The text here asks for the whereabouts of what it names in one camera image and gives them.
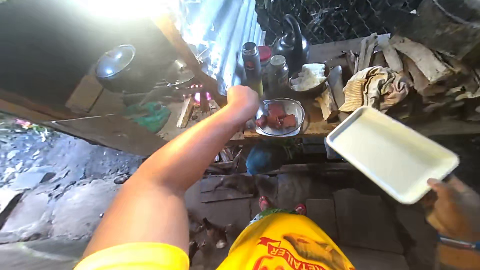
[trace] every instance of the corrugated metal sheet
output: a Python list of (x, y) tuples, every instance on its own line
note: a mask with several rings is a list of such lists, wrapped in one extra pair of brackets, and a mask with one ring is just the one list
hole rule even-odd
[(183, 39), (195, 45), (204, 61), (203, 71), (218, 81), (218, 92), (226, 95), (244, 77), (242, 45), (264, 44), (255, 0), (182, 0), (180, 13)]

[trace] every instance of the hand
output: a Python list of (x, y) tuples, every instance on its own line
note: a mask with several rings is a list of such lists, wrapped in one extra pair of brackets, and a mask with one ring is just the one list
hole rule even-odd
[(242, 124), (251, 119), (260, 106), (257, 92), (247, 86), (230, 87), (227, 92), (227, 100), (227, 107), (230, 109), (232, 117)]
[(480, 241), (480, 196), (455, 176), (447, 183), (430, 178), (438, 199), (427, 221), (438, 233), (456, 240)]

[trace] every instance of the foot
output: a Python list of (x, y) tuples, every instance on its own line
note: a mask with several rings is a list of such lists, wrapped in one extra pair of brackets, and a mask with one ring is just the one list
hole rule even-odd
[(295, 207), (295, 212), (299, 215), (305, 216), (307, 215), (307, 207), (300, 203)]
[(261, 196), (260, 199), (258, 199), (258, 205), (260, 206), (260, 211), (272, 207), (272, 204), (266, 196)]

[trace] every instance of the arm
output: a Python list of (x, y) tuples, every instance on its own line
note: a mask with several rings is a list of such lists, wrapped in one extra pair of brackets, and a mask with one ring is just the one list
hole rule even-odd
[(184, 193), (258, 110), (258, 95), (248, 87), (230, 88), (227, 98), (227, 106), (157, 150), (125, 182), (84, 257), (133, 242), (160, 242), (188, 253)]
[[(442, 236), (454, 240), (480, 241), (480, 196), (456, 177), (447, 183), (430, 179), (429, 184), (437, 195), (427, 221)], [(476, 269), (480, 252), (457, 245), (439, 243), (438, 261), (447, 269)]]

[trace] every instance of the yellow shirt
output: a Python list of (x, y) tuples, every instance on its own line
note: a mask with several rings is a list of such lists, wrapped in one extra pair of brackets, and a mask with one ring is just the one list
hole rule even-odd
[[(188, 269), (187, 254), (162, 243), (131, 243), (96, 252), (75, 270)], [(301, 215), (270, 214), (248, 226), (218, 269), (354, 270), (313, 221)]]

